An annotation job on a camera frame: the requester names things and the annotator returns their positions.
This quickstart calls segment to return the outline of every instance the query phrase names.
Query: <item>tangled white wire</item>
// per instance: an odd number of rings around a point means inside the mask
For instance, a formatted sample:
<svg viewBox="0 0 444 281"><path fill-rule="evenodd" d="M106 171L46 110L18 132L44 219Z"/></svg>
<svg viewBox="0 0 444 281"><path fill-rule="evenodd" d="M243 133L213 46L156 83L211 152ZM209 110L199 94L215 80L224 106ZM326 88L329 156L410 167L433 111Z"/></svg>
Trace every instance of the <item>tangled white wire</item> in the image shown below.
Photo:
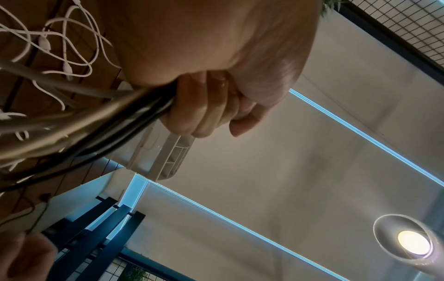
<svg viewBox="0 0 444 281"><path fill-rule="evenodd" d="M11 34L14 34L15 36L17 36L18 38L24 40L26 42L26 46L23 49L23 51L18 54L16 57L14 57L11 61L13 62L17 62L20 59L22 59L23 57L26 56L26 54L30 51L31 46L34 46L36 48L38 48L40 51L44 52L45 54L48 54L52 57L55 57L61 61L63 61L63 65L62 65L62 71L55 71L55 70L46 70L43 71L43 74L61 74L61 75L65 75L66 78L71 81L73 79L73 77L88 77L93 73L93 67L92 64L97 60L100 50L102 50L104 58L108 61L109 64L111 64L112 66L116 67L116 68L120 68L119 66L115 65L114 63L112 63L108 56L106 55L105 52L105 48L104 48L104 44L103 42L105 41L105 43L109 44L110 46L112 46L112 44L110 43L110 41L108 41L105 37L102 36L102 34L100 33L99 30L99 26L97 25L96 20L94 19L94 17L91 15L91 13L89 11L87 11L80 3L80 0L73 0L74 5L72 5L71 7L69 7L69 9L67 10L67 12L65 13L65 17L64 18L54 18L54 19L50 19L48 20L44 27L42 28L41 31L30 31L26 28L26 26L16 17L14 16L11 12L9 12L7 9L5 9L4 7L0 6L0 10L2 10L4 13L6 13L8 16L10 16L13 20L15 20L22 28L22 30L19 29L12 29L7 27L6 25L0 23L0 32L9 32ZM70 18L71 14L73 11L75 11L76 9L80 9L80 11L83 13L84 17L86 18L86 20L88 21L88 25L79 22L77 20L73 20ZM62 22L62 32L56 32L56 31L47 31L47 29L49 27L51 27L53 25L53 23L56 22ZM82 26L83 28L87 29L88 31L92 32L94 34L94 38L95 38L95 42L96 42L96 51L94 53L94 56L92 57L92 59L90 61L87 61L81 54L80 52L76 49L76 47L74 46L74 44L71 42L71 40L69 40L69 38L66 35L66 31L67 31L67 26L68 26L68 22L70 23L75 23L77 25ZM34 43L32 41L32 36L38 36L38 44ZM58 36L62 39L62 53L63 53L63 57L57 56L55 54L52 54L51 51L51 44L48 40L48 36ZM68 56L67 56L67 48L68 46L72 49L72 51L76 54L76 56L78 56L78 58L82 61L82 62L73 62L68 60ZM76 74L73 73L73 69L71 67L71 65L79 65L79 66L87 66L88 67L88 71L86 74ZM47 90L41 88L36 81L32 81L33 85L39 89L40 91L42 91L43 93L49 95L50 97L54 98L55 100L57 100L61 107L62 107L62 111L64 111L66 109L65 104L63 103L63 101L61 99L59 99L57 96L55 96L54 94L48 92ZM26 117L26 115L21 114L21 113L16 113L16 112L3 112L0 110L0 120L5 120L5 119L10 119L10 116L22 116L22 117ZM20 132L15 132L16 137L20 140L23 141L25 139L29 138L29 133L27 131L22 132L24 135L24 138L20 135ZM5 168L5 167L9 167L9 171L12 171L20 162L22 162L24 159L16 159L14 161L10 161L10 162L6 162L6 163L2 163L0 164L0 168Z"/></svg>

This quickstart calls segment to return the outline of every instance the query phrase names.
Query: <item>blue light strip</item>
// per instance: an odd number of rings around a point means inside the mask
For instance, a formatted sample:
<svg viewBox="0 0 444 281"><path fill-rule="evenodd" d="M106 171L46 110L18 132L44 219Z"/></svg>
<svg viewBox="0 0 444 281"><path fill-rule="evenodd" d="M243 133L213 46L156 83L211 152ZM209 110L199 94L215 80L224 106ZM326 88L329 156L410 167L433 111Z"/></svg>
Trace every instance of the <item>blue light strip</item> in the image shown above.
<svg viewBox="0 0 444 281"><path fill-rule="evenodd" d="M301 256L301 255L299 255L299 254L297 254L297 253L287 249L287 248L285 248L284 246L281 246L278 243L276 243L276 242L274 242L274 241L272 241L272 240L270 240L268 238L265 238L264 236L262 236L262 235L260 235L258 233L255 233L254 231L252 231L252 230L250 230L250 229L248 229L248 228L246 228L246 227L244 227L244 226L242 226L242 225L240 225L240 224L230 220L229 218L226 218L226 217L216 213L215 211L212 211L209 208L207 208L207 207L205 207L205 206L203 206L203 205L201 205L201 204L199 204L197 202L194 202L193 200L191 200L189 198L186 198L185 196L180 195L179 193L177 193L177 192L175 192L175 191L173 191L173 190L171 190L169 188L166 188L165 186L163 186L163 185L161 185L161 184L159 184L157 182L154 182L154 181L150 181L150 182L153 185L157 186L158 188L162 189L163 191L166 191L167 193L169 193L169 194L171 194L171 195L173 195L173 196L175 196L175 197L185 201L186 203L196 206L197 208L203 210L204 212L207 212L207 213L217 217L218 219L221 219L221 220L229 223L230 225L233 225L233 226L235 226L235 227L237 227L237 228L239 228L239 229L241 229L241 230L243 230L243 231L245 231L245 232L255 236L256 238L258 238L258 239L260 239L260 240L262 240L262 241L264 241L264 242L266 242L266 243L268 243L268 244L270 244L270 245L272 245L272 246L274 246L274 247L276 247L276 248L278 248L278 249L280 249L280 250L290 254L291 256L294 256L295 258L297 258L297 259L299 259L299 260L301 260L303 262L308 263L311 266L314 266L315 268L317 268L319 270L322 270L323 272L325 272L325 273L335 277L336 279L338 279L340 281L350 281L350 280L340 276L339 274L334 273L333 271L328 270L327 268L325 268L325 267L323 267L323 266L321 266L321 265L319 265L319 264L317 264L317 263L315 263L315 262L313 262L313 261L311 261L311 260L309 260L309 259L307 259L307 258L305 258L305 257L303 257L303 256Z"/></svg>
<svg viewBox="0 0 444 281"><path fill-rule="evenodd" d="M436 182L437 184L439 184L440 186L444 187L444 181L440 180L439 178L435 177L434 175L432 175L431 173L427 172L426 170L424 170L423 168L421 168L420 166L416 165L415 163L413 163L412 161L408 160L407 158L405 158L404 156L402 156L401 154L397 153L396 151L394 151L393 149L390 149L389 147L387 147L386 145L378 142L377 140L375 140L374 138L372 138L371 136L367 135L366 133L364 133L363 131L361 131L360 129L354 127L353 125L347 123L345 120L339 118L338 116L334 115L333 113L331 113L330 111L328 111L327 109L321 107L320 105L318 105L317 103L315 103L314 101L306 98L305 96L301 95L300 93L298 93L297 91L290 89L289 91L291 94L295 95L296 97L300 98L301 100L305 101L306 103L308 103L309 105L311 105L312 107L316 108L317 110L319 110L320 112L322 112L323 114L327 115L328 117L330 117L331 119L337 121L338 123L342 124L343 126L347 127L348 129L352 130L353 132L357 133L358 135L360 135L361 137L365 138L366 140L368 140L369 142L371 142L372 144L376 145L377 147L379 147L380 149L382 149L383 151L389 153L390 155L392 155L393 157L395 157L398 160L401 160L402 162L404 162L405 164L407 164L408 166L412 167L413 169L417 170L418 172L420 172L421 174L425 175L426 177L428 177L429 179L431 179L432 181Z"/></svg>

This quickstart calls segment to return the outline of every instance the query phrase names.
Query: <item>light fixture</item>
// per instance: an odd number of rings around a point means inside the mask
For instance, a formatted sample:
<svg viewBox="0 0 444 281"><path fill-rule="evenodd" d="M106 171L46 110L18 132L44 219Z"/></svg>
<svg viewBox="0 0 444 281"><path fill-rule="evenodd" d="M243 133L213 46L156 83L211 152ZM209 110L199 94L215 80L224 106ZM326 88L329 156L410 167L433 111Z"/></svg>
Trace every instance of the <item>light fixture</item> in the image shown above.
<svg viewBox="0 0 444 281"><path fill-rule="evenodd" d="M427 255L432 249L432 245L430 245L427 238L410 230L399 232L398 242L407 251L420 256Z"/></svg>
<svg viewBox="0 0 444 281"><path fill-rule="evenodd" d="M379 217L373 233L395 260L444 280L444 236L422 222L399 214Z"/></svg>

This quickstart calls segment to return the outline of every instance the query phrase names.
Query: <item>wooden wall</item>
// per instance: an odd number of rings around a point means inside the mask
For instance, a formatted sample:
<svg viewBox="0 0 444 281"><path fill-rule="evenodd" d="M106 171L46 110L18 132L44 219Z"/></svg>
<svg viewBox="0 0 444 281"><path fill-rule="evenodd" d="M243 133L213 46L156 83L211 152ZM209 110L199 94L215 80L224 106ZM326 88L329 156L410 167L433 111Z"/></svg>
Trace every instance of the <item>wooden wall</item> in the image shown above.
<svg viewBox="0 0 444 281"><path fill-rule="evenodd" d="M50 18L64 17L66 10L72 4L71 0L0 0L0 5L16 15L30 30L41 30L46 20ZM82 5L94 16L100 31L105 35L96 2L93 0L83 1ZM87 24L78 9L72 14L71 18ZM21 29L13 19L3 12L0 12L0 22L10 27ZM54 24L52 29L61 31L62 24ZM89 60L94 55L94 52L96 51L96 43L91 32L78 25L68 24L67 36L86 60ZM62 41L60 37L49 37L49 40L51 42L51 52L62 56ZM14 35L5 32L0 33L0 56L2 58L13 58L23 50L24 46L24 42L21 39L16 38ZM108 57L115 64L118 64L112 48L105 46L105 50L107 51ZM68 59L82 62L69 47ZM60 60L34 48L20 62L39 71L62 69L62 62ZM72 67L74 73L82 74L86 72L86 67L75 65L72 65ZM100 53L97 61L93 64L92 75L86 78L75 77L74 82L98 88L111 88L115 85L119 73L120 69L111 66L105 60L103 53ZM62 75L51 75L51 77L65 79ZM106 102L103 99L82 96L74 93L66 93L66 95L86 106L98 106L103 102ZM20 112L28 116L37 116L61 111L61 106L55 99L40 92L30 81L21 79L5 71L0 71L0 108L5 112ZM0 141L0 145L5 145L9 141L12 142L18 140L12 136L1 136ZM81 160L82 159L74 159L67 161L55 170L69 167ZM26 160L19 164L14 171L34 167L38 163L38 159ZM23 199L24 194L36 204L39 203L38 197L42 193L51 193L55 196L75 188L80 184L91 181L101 175L114 171L117 168L118 165L116 162L102 158L95 163L66 175L56 177L34 186L29 186L24 193L22 191L8 192L0 197L0 219L10 213L19 212L29 207L29 203Z"/></svg>

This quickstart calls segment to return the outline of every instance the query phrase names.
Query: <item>metal grid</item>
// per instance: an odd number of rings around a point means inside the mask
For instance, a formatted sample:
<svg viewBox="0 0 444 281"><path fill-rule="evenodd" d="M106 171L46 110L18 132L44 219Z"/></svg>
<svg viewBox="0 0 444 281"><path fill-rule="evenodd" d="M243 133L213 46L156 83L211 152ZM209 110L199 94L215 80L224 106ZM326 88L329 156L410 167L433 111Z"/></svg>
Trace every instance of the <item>metal grid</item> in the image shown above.
<svg viewBox="0 0 444 281"><path fill-rule="evenodd" d="M351 0L361 10L444 66L444 0Z"/></svg>

